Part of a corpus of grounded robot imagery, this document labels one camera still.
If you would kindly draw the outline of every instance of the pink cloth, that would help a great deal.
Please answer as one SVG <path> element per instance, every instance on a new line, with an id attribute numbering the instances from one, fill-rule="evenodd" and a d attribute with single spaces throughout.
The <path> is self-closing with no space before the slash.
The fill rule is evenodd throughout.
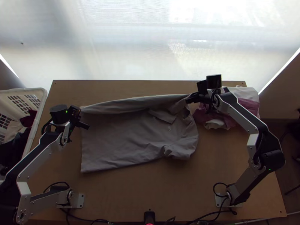
<path id="1" fill-rule="evenodd" d="M 253 115 L 259 117 L 259 114 L 258 114 L 258 109 L 260 106 L 259 102 L 249 100 L 249 99 L 244 99 L 244 98 L 238 98 L 238 102 L 243 107 L 245 107 L 247 110 L 249 110 Z M 193 114 L 194 120 L 197 124 L 205 125 L 206 122 L 213 120 L 213 119 L 217 119 L 217 120 L 223 121 L 226 126 L 225 128 L 227 128 L 227 129 L 237 125 L 237 122 L 228 115 L 224 115 L 224 114 L 216 113 L 216 112 L 210 112 L 210 113 L 206 114 L 206 112 L 207 112 L 207 110 L 205 108 L 205 105 L 203 103 L 200 103 L 199 108 L 196 109 Z"/>

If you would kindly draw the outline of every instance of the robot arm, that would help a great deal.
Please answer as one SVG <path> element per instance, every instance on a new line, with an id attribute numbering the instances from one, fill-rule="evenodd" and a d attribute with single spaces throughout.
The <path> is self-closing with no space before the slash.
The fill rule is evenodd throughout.
<path id="1" fill-rule="evenodd" d="M 197 84 L 198 92 L 193 93 L 187 103 L 202 102 L 209 104 L 210 110 L 231 116 L 249 133 L 247 150 L 248 168 L 234 183 L 227 186 L 226 195 L 229 206 L 245 202 L 250 191 L 269 173 L 285 164 L 285 158 L 277 137 L 267 125 L 238 103 L 237 97 L 228 88 L 221 87 L 221 75 L 207 76 Z"/>
<path id="2" fill-rule="evenodd" d="M 89 128 L 80 122 L 80 111 L 73 105 L 69 108 L 58 105 L 50 109 L 52 119 L 43 126 L 39 145 L 17 163 L 0 183 L 1 221 L 24 224 L 30 216 L 49 207 L 82 208 L 84 195 L 74 193 L 69 186 L 51 186 L 48 192 L 32 196 L 27 184 L 33 173 L 54 152 L 61 151 L 71 141 L 75 127 Z M 51 131 L 51 126 L 55 127 L 55 131 Z"/>

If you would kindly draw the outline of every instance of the gray polo shirt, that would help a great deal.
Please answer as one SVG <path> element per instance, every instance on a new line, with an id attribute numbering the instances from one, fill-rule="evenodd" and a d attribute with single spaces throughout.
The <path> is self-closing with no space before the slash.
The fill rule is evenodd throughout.
<path id="1" fill-rule="evenodd" d="M 81 129 L 81 172 L 149 162 L 161 157 L 188 160 L 198 130 L 187 94 L 134 97 L 86 106 Z"/>

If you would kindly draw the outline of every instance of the wooden table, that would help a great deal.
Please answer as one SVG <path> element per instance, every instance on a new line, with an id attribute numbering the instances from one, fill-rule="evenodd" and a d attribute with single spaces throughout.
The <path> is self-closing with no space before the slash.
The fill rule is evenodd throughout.
<path id="1" fill-rule="evenodd" d="M 223 82 L 224 86 L 237 84 L 246 85 L 242 81 Z M 197 86 L 193 81 L 53 81 L 32 146 L 38 144 L 41 127 L 50 119 L 51 106 L 83 106 L 122 98 L 195 91 Z M 68 182 L 74 190 L 85 193 L 84 207 L 72 211 L 82 218 L 135 222 L 142 221 L 143 213 L 151 209 L 156 212 L 157 221 L 173 216 L 176 221 L 190 221 L 217 211 L 213 185 L 234 183 L 248 166 L 248 134 L 242 128 L 226 131 L 198 126 L 198 131 L 199 144 L 189 161 L 160 159 L 82 174 L 81 133 L 76 128 L 71 136 L 73 142 L 61 153 L 54 154 L 35 173 L 29 187 L 33 194 L 38 194 L 51 183 Z M 275 173 L 269 174 L 236 211 L 236 216 L 221 214 L 220 220 L 287 216 Z M 65 215 L 51 208 L 33 218 L 64 221 Z"/>

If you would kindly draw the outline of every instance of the white laundry basket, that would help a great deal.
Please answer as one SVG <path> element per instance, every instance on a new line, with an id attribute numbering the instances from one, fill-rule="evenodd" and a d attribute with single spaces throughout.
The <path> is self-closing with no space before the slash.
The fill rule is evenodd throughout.
<path id="1" fill-rule="evenodd" d="M 8 125 L 12 120 L 19 121 L 20 118 L 29 116 L 28 110 L 36 110 L 36 117 L 22 158 L 25 157 L 30 151 L 38 129 L 46 99 L 47 91 L 44 88 L 16 88 L 0 91 L 0 144 L 3 143 Z"/>

